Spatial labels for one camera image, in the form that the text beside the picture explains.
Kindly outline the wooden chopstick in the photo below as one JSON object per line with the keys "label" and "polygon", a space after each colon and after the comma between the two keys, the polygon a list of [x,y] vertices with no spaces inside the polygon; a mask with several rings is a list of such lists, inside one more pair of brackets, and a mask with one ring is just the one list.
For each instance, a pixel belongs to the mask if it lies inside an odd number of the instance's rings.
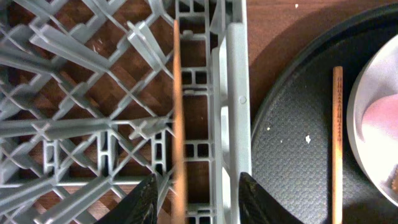
{"label": "wooden chopstick", "polygon": [[185,209],[187,203],[186,173],[184,163],[185,152],[185,130],[183,114],[183,94],[182,94],[182,72],[181,72],[181,53],[180,53],[180,29],[178,20],[174,20],[174,141],[173,141],[173,163],[174,163],[174,189],[176,196],[173,202],[172,221],[173,223],[185,224]]}
{"label": "wooden chopstick", "polygon": [[332,224],[343,221],[343,67],[333,68]]}

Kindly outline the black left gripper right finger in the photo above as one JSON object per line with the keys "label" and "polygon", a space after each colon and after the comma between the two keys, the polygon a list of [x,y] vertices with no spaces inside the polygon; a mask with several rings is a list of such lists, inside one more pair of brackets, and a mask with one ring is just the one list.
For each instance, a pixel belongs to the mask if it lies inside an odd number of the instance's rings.
{"label": "black left gripper right finger", "polygon": [[247,172],[239,176],[239,216],[242,224],[301,223]]}

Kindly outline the pink plastic cup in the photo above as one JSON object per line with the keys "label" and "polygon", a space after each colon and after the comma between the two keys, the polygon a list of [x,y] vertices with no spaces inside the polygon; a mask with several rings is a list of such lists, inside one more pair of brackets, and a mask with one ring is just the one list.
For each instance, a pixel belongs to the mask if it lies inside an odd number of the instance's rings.
{"label": "pink plastic cup", "polygon": [[382,97],[367,108],[362,134],[365,139],[377,136],[397,139],[397,94]]}

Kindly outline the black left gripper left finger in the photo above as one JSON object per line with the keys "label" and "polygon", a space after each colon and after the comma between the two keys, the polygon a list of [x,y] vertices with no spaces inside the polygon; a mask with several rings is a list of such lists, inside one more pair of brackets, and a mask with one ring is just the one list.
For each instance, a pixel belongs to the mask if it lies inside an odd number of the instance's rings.
{"label": "black left gripper left finger", "polygon": [[157,200],[157,179],[151,174],[95,224],[156,224]]}

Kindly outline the white round plate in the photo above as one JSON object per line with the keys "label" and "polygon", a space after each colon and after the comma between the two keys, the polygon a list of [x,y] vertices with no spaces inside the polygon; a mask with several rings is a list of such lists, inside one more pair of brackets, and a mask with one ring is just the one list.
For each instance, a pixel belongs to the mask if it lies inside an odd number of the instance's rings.
{"label": "white round plate", "polygon": [[363,62],[351,63],[346,128],[368,179],[397,204],[397,38]]}

